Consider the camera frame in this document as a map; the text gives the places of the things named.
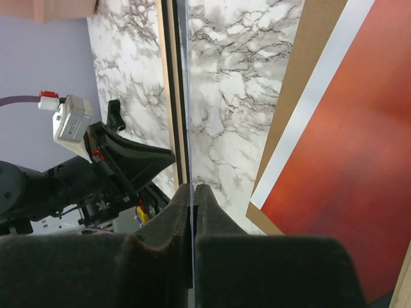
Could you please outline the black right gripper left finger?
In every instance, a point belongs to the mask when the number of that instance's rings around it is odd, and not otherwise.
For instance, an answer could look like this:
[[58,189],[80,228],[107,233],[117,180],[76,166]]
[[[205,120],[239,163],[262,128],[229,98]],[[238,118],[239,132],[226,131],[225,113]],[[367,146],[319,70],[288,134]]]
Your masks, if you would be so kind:
[[2,237],[1,306],[187,307],[190,197],[134,234]]

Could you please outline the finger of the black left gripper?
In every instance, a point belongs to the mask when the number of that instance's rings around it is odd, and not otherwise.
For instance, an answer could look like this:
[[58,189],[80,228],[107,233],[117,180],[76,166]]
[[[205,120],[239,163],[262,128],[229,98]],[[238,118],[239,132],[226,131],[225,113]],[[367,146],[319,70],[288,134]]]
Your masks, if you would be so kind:
[[146,185],[138,194],[136,220],[145,225],[154,218],[170,202],[170,198],[155,184]]

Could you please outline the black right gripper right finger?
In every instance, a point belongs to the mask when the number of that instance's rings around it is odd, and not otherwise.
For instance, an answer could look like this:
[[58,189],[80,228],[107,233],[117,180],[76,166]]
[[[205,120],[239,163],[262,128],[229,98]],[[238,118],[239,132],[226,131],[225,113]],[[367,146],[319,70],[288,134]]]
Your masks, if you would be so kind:
[[336,239],[249,235],[210,188],[195,190],[198,307],[365,307],[354,264]]

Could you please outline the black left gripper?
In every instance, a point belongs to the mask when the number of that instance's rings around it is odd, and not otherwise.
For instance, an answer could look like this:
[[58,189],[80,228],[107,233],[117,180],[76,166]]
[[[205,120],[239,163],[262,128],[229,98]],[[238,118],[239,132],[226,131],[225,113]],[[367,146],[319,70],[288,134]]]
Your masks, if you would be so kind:
[[39,172],[1,162],[1,227],[61,218],[70,205],[82,213],[80,224],[98,226],[117,218],[127,196],[175,162],[170,150],[125,139],[102,122],[88,126],[84,143],[92,164],[74,157]]

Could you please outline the clear acrylic glass sheet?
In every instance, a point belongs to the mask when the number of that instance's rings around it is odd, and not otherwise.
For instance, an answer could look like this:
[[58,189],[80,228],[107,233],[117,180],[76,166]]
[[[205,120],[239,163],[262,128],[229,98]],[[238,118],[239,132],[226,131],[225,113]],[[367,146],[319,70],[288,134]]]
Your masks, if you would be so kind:
[[190,74],[190,34],[189,34],[189,1],[184,1],[186,22],[186,73],[187,73],[187,116],[188,116],[188,161],[189,161],[189,196],[190,196],[190,226],[191,226],[191,259],[192,259],[192,281],[195,293],[195,222],[194,222],[194,188],[193,188],[193,163],[192,163],[192,140],[191,140],[191,74]]

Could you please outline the wooden picture frame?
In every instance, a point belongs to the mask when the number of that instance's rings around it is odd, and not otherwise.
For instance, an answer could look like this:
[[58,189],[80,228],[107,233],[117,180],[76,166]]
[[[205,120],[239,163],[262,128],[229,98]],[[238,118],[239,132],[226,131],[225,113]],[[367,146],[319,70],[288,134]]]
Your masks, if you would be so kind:
[[157,1],[156,7],[170,146],[176,159],[176,163],[173,164],[173,178],[175,187],[179,187],[189,182],[182,39],[177,2]]

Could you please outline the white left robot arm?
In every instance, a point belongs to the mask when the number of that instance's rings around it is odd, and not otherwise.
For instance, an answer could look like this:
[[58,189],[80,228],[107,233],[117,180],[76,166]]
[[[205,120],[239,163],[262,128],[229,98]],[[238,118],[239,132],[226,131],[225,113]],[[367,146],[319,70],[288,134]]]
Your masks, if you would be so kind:
[[101,122],[83,140],[85,157],[44,172],[1,162],[1,235],[97,228],[125,210],[158,213],[167,204],[152,180],[174,163],[170,150],[124,139]]

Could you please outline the red sunset photo print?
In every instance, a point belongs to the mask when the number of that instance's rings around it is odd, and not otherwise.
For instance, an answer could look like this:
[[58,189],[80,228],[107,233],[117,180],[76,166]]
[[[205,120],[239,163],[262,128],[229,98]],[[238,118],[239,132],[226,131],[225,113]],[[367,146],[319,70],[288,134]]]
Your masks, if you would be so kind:
[[410,2],[348,1],[250,199],[286,235],[328,235],[365,297],[410,242]]

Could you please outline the pink plastic storage box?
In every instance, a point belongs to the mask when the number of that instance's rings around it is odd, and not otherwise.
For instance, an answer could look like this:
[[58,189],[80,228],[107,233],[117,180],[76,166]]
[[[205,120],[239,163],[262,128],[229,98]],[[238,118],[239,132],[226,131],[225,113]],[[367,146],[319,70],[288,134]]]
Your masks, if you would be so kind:
[[39,23],[94,15],[97,0],[1,0],[1,15]]

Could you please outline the brown cardboard backing board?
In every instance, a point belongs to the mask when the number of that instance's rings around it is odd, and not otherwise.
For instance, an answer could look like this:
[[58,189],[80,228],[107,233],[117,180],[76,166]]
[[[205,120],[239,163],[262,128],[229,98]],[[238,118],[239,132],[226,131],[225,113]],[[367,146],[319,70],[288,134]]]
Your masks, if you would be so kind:
[[345,0],[305,1],[253,188],[258,186],[295,106],[319,60]]

